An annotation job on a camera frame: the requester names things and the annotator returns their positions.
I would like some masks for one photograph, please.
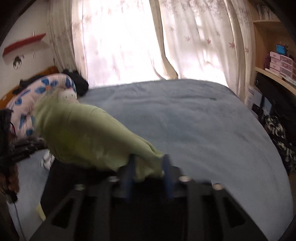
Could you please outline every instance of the human hand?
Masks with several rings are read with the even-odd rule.
[[[17,165],[15,164],[12,168],[9,168],[10,176],[8,178],[10,184],[8,185],[8,189],[10,191],[14,191],[15,193],[18,193],[20,190],[19,187],[19,180],[18,180],[18,169]],[[6,181],[5,176],[0,173],[0,184],[3,184]]]

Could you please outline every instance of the green cloth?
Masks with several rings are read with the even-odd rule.
[[[163,154],[96,106],[59,102],[56,91],[37,103],[34,117],[36,132],[64,163],[117,171],[135,154],[137,180],[161,176]]]

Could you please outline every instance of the beige curtain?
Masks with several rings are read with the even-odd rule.
[[[76,65],[91,87],[192,78],[244,101],[249,16],[245,0],[73,0]]]
[[[72,38],[72,0],[50,0],[48,33],[55,65],[59,71],[76,70]]]

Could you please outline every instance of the red shelf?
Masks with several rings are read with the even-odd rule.
[[[27,45],[27,44],[31,44],[31,43],[34,43],[34,42],[37,42],[37,41],[40,41],[41,39],[43,39],[43,37],[45,36],[46,34],[40,34],[40,35],[36,35],[36,36],[33,36],[33,37],[29,37],[29,38],[26,38],[26,39],[22,39],[20,41],[17,41],[9,46],[7,46],[4,51],[3,51],[3,55],[6,55],[8,53],[10,53],[11,51],[17,49],[17,48],[20,48],[24,45]]]

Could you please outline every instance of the white plush face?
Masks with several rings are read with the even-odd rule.
[[[77,94],[74,90],[64,90],[59,92],[59,102],[78,102]]]

